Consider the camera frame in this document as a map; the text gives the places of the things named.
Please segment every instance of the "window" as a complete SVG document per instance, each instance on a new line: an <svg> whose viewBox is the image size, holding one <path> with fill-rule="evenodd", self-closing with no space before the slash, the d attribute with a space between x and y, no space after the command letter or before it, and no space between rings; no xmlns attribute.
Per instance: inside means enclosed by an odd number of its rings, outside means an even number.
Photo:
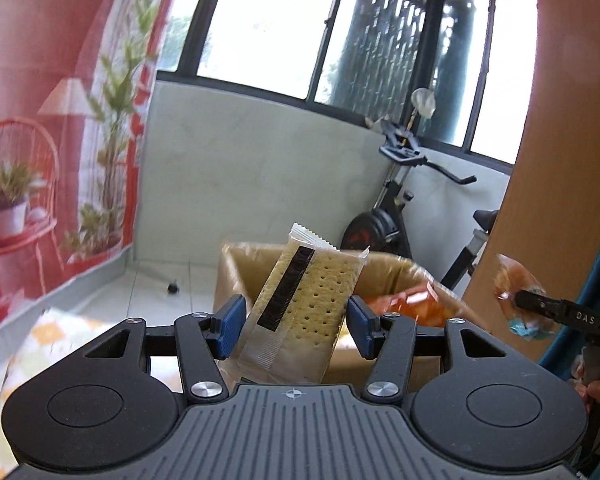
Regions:
<svg viewBox="0 0 600 480"><path fill-rule="evenodd" d="M430 83L437 108L418 134L515 163L537 31L537 0L446 0Z"/></svg>
<svg viewBox="0 0 600 480"><path fill-rule="evenodd" d="M356 122L399 121L427 1L176 0L158 68Z"/></svg>
<svg viewBox="0 0 600 480"><path fill-rule="evenodd" d="M199 0L174 0L169 13L158 70L175 72Z"/></svg>

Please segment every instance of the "white flower pot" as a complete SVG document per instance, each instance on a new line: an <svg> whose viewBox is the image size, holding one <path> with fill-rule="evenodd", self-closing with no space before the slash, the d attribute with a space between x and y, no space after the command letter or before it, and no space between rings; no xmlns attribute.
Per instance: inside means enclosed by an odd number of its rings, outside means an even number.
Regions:
<svg viewBox="0 0 600 480"><path fill-rule="evenodd" d="M0 238L19 235L24 231L27 203L0 210Z"/></svg>

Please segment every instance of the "potted plant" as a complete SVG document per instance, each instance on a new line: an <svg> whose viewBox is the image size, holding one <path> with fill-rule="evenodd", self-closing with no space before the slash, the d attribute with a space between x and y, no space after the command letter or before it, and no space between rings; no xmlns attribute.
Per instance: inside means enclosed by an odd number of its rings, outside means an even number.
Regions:
<svg viewBox="0 0 600 480"><path fill-rule="evenodd" d="M100 56L104 69L102 97L89 96L95 119L103 125L104 142L96 154L100 169L97 179L100 203L85 203L80 208L80 229L67 233L63 247L71 251L68 270L83 272L107 260L122 244L125 199L124 161L128 147L130 118L136 112L134 101L139 85L137 74L147 59L147 43L157 6L152 0L135 0L134 26L123 43L118 62Z"/></svg>
<svg viewBox="0 0 600 480"><path fill-rule="evenodd" d="M24 231L29 198L46 186L24 162L0 165L0 238Z"/></svg>

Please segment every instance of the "red chair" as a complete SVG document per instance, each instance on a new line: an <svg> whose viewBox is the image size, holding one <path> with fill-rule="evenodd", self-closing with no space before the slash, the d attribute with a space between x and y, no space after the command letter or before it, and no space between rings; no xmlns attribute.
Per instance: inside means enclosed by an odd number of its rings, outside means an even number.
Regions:
<svg viewBox="0 0 600 480"><path fill-rule="evenodd" d="M36 270L42 294L46 294L42 253L39 243L42 237L49 236L61 269L64 263L60 257L58 241L54 233L56 219L56 188L58 186L58 151L49 135L40 124L28 119L11 119L0 122L0 165L25 162L31 171L39 174L46 186L30 197L25 229L20 234L0 237L0 256L14 253L31 246L34 250ZM0 286L0 298L4 291Z"/></svg>

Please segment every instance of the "window sill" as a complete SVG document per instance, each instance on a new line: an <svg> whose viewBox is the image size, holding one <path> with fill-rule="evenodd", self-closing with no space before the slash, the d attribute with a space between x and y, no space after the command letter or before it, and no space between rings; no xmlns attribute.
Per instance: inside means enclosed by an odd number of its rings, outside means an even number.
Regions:
<svg viewBox="0 0 600 480"><path fill-rule="evenodd" d="M163 70L158 70L157 80L246 95L256 99L262 99L265 101L271 101L283 105L293 106L295 108L300 108L302 110L307 110L315 114L330 117L332 119L345 121L346 123L353 124L354 126L365 127L365 118L359 114L321 103L308 103L303 99L279 94L277 92L271 92L269 90L263 90L261 88L254 88L252 86L231 83L229 81L220 81L218 79L210 79L206 77L182 76L175 72L165 72ZM446 153L447 155L453 155L458 158L462 158L463 160L468 160L474 164L479 164L480 166L485 166L504 174L510 175L511 170L513 169L511 164L507 164L506 162L502 162L501 160L496 160L495 158L488 156L479 155L478 153L464 152L459 146L452 146L451 144L440 142L439 140L427 139L425 137L419 137L418 140L424 148Z"/></svg>

